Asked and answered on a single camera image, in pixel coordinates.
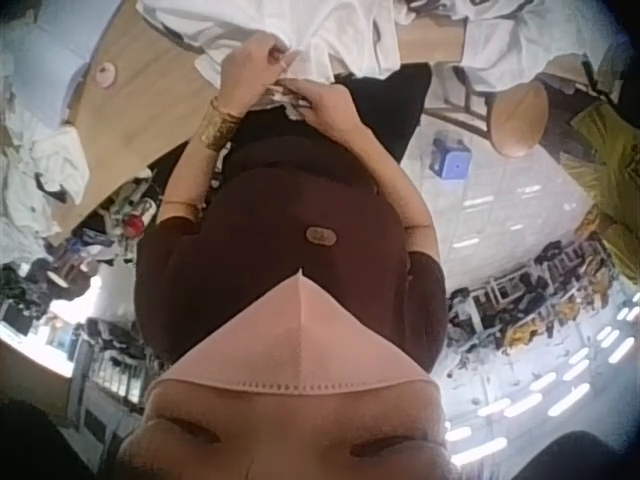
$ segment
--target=face mask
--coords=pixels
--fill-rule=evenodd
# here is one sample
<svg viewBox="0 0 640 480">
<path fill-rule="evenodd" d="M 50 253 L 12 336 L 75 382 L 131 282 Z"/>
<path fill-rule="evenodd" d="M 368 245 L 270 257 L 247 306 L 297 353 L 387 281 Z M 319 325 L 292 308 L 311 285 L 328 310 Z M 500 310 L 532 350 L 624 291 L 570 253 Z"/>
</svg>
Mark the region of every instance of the face mask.
<svg viewBox="0 0 640 480">
<path fill-rule="evenodd" d="M 411 358 L 302 273 L 190 350 L 165 380 L 249 393 L 335 395 L 429 382 Z"/>
</svg>

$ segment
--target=yellow clothing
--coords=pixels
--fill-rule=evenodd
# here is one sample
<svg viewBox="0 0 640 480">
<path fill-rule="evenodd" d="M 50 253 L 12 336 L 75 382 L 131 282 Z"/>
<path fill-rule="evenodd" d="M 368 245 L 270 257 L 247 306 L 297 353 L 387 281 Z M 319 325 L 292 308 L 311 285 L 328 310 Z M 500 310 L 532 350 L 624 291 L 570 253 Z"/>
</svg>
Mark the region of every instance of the yellow clothing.
<svg viewBox="0 0 640 480">
<path fill-rule="evenodd" d="M 561 163 L 615 221 L 600 235 L 620 273 L 640 285 L 640 131 L 604 102 L 582 112 L 571 125 L 589 140 L 602 164 L 571 158 Z"/>
</svg>

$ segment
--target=wooden chair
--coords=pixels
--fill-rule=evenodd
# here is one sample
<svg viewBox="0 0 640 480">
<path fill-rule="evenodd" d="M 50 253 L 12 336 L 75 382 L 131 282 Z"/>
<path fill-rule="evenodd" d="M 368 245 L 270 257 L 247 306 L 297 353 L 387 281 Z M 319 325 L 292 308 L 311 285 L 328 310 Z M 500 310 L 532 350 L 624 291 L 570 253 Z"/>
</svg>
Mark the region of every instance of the wooden chair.
<svg viewBox="0 0 640 480">
<path fill-rule="evenodd" d="M 473 110 L 474 96 L 479 95 L 466 81 L 463 105 L 445 98 L 446 106 L 425 108 L 424 114 L 488 140 L 505 157 L 522 157 L 540 142 L 549 118 L 549 100 L 542 83 L 534 80 L 489 94 L 485 97 L 486 115 Z M 460 118 L 465 116 L 472 120 Z"/>
</svg>

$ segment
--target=blue object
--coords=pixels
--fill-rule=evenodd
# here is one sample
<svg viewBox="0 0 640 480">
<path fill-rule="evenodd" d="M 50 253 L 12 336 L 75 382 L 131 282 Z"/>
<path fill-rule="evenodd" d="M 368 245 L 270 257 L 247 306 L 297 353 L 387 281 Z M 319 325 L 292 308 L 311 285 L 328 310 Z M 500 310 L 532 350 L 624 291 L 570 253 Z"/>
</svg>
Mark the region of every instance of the blue object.
<svg viewBox="0 0 640 480">
<path fill-rule="evenodd" d="M 464 180 L 469 175 L 471 150 L 462 141 L 447 144 L 436 138 L 429 169 L 443 180 Z"/>
</svg>

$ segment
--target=gold bracelet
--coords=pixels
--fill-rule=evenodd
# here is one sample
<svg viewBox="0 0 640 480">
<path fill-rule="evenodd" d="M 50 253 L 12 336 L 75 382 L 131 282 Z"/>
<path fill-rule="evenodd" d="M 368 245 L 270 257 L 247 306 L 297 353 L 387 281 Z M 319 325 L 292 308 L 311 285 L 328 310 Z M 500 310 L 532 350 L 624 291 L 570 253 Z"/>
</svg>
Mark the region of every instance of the gold bracelet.
<svg viewBox="0 0 640 480">
<path fill-rule="evenodd" d="M 241 120 L 240 117 L 224 112 L 214 97 L 209 102 L 196 136 L 209 150 L 219 153 L 231 140 Z"/>
<path fill-rule="evenodd" d="M 204 204 L 198 206 L 190 202 L 182 202 L 180 200 L 162 200 L 161 205 L 184 205 L 186 207 L 191 207 L 198 212 L 198 216 L 202 216 L 202 211 L 204 210 Z"/>
</svg>

